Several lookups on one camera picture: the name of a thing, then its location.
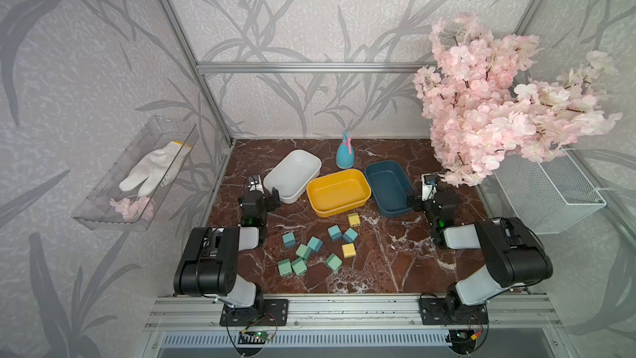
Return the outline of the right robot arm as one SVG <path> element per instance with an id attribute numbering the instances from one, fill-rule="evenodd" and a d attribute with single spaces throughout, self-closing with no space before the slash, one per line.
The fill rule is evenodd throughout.
<path id="1" fill-rule="evenodd" d="M 456 225 L 460 199 L 452 191 L 430 192 L 427 200 L 407 194 L 406 203 L 422 211 L 435 245 L 447 250 L 479 250 L 484 265 L 450 285 L 438 298 L 420 297 L 425 325 L 487 325 L 487 303 L 511 288 L 533 286 L 551 278 L 553 264 L 543 243 L 518 217 L 495 217 L 469 225 Z"/>

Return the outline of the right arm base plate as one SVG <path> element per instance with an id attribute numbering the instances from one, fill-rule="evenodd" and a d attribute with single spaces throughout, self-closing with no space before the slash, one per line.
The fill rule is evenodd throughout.
<path id="1" fill-rule="evenodd" d="M 417 302 L 423 325 L 485 327 L 490 324 L 485 304 L 468 306 L 453 294 L 440 298 L 423 293 Z"/>

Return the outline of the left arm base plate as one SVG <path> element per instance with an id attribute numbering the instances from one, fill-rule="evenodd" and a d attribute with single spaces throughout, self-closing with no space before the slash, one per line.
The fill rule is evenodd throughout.
<path id="1" fill-rule="evenodd" d="M 288 321 L 289 301 L 266 298 L 249 308 L 231 308 L 224 305 L 220 317 L 222 327 L 285 326 Z"/>

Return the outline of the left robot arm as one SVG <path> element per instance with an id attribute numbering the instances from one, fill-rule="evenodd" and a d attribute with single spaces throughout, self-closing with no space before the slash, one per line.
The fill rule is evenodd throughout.
<path id="1" fill-rule="evenodd" d="M 174 292 L 216 298 L 233 309 L 263 311 L 256 283 L 239 273 L 239 253 L 263 246 L 268 213 L 281 206 L 278 190 L 269 195 L 252 189 L 238 199 L 241 223 L 230 227 L 197 227 L 190 232 L 173 279 Z"/>

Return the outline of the yellow plug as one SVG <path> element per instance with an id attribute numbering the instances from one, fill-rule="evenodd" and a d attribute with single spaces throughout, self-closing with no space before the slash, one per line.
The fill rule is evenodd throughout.
<path id="1" fill-rule="evenodd" d="M 343 258 L 353 258 L 356 257 L 356 250 L 353 243 L 342 245 Z"/>
<path id="2" fill-rule="evenodd" d="M 361 225 L 361 219 L 357 213 L 350 213 L 348 216 L 349 226 L 355 228 Z"/>

